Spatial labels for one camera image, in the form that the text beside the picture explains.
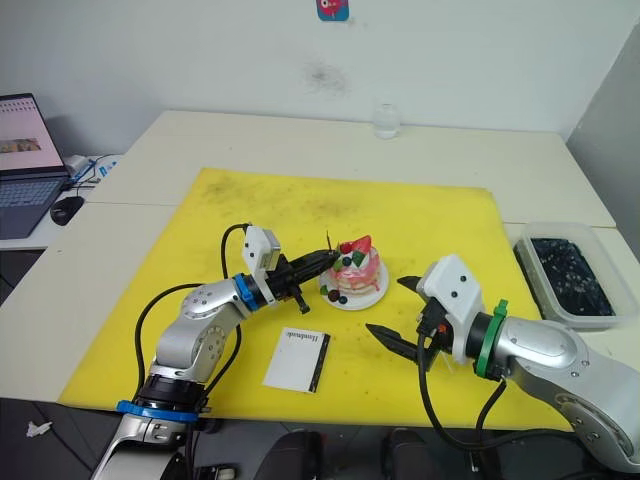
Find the white card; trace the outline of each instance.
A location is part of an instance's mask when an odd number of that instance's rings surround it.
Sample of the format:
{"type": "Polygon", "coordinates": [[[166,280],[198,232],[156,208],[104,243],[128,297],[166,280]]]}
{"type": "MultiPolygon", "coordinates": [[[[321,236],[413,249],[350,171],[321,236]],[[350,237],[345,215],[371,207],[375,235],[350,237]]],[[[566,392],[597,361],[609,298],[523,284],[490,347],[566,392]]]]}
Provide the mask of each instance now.
{"type": "Polygon", "coordinates": [[[285,328],[262,382],[268,387],[315,392],[330,336],[322,332],[285,328]]]}

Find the laptop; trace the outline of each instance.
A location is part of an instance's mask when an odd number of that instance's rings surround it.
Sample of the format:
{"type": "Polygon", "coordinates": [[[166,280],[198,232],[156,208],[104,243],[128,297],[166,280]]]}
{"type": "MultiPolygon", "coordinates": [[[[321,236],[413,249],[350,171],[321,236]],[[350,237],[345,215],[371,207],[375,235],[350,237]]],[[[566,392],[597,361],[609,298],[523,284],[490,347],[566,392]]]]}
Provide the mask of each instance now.
{"type": "Polygon", "coordinates": [[[28,237],[68,179],[33,95],[0,96],[0,240],[28,237]]]}

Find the green ring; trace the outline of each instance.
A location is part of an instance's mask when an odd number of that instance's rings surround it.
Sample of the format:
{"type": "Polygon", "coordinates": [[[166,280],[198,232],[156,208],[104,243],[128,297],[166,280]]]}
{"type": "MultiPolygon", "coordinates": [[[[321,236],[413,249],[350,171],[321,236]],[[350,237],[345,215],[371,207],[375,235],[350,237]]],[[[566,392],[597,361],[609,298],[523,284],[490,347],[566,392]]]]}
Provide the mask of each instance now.
{"type": "Polygon", "coordinates": [[[496,308],[493,309],[493,317],[489,322],[487,332],[484,334],[482,340],[482,348],[480,348],[480,355],[478,355],[478,361],[476,362],[476,375],[482,378],[487,378],[487,367],[489,366],[489,356],[493,349],[493,344],[500,330],[500,325],[504,318],[507,316],[507,301],[502,299],[496,308]]]}

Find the yellow mat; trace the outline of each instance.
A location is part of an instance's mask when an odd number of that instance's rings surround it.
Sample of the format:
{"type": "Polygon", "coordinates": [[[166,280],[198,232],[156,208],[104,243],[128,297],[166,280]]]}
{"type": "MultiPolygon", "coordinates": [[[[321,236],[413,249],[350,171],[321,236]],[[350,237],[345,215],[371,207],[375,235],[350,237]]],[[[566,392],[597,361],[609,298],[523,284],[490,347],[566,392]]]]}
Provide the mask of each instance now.
{"type": "MultiPolygon", "coordinates": [[[[488,309],[506,298],[511,315],[539,318],[497,207],[485,190],[205,169],[105,322],[60,402],[113,409],[118,400],[130,399],[136,386],[133,330],[140,311],[172,285],[220,280],[220,237],[229,225],[245,221],[273,230],[290,259],[325,248],[327,230],[334,242],[371,234],[392,279],[422,275],[433,261],[455,252],[480,282],[488,309]]],[[[241,247],[242,235],[235,232],[228,242],[231,275],[246,272],[241,247]]],[[[263,308],[244,322],[242,348],[213,392],[211,415],[428,425],[416,366],[384,349],[364,327],[367,322],[387,325],[415,341],[422,300],[395,281],[380,303],[360,312],[329,306],[315,281],[303,286],[303,294],[311,307],[307,315],[291,301],[263,308]],[[331,334],[315,394],[262,385],[284,327],[331,334]]],[[[184,295],[177,292],[163,299],[148,316],[142,338],[147,368],[157,339],[176,318],[184,295]]],[[[218,368],[234,341],[232,335],[218,368]]],[[[439,356],[428,377],[436,411],[447,426],[470,427],[497,384],[475,377],[469,364],[457,365],[445,357],[439,356]]],[[[568,427],[553,409],[513,383],[486,425],[568,427]]]]}

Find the plastic container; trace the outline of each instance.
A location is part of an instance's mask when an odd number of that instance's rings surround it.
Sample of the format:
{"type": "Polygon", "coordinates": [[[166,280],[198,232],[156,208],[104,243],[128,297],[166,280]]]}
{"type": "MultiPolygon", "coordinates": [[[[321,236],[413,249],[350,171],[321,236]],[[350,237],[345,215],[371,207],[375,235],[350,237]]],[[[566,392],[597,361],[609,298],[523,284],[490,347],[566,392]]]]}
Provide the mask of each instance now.
{"type": "Polygon", "coordinates": [[[542,318],[577,330],[605,329],[636,320],[638,304],[591,228],[579,223],[529,223],[514,251],[542,318]],[[613,315],[575,315],[565,310],[551,286],[532,239],[565,239],[578,247],[613,309],[613,315]]]}

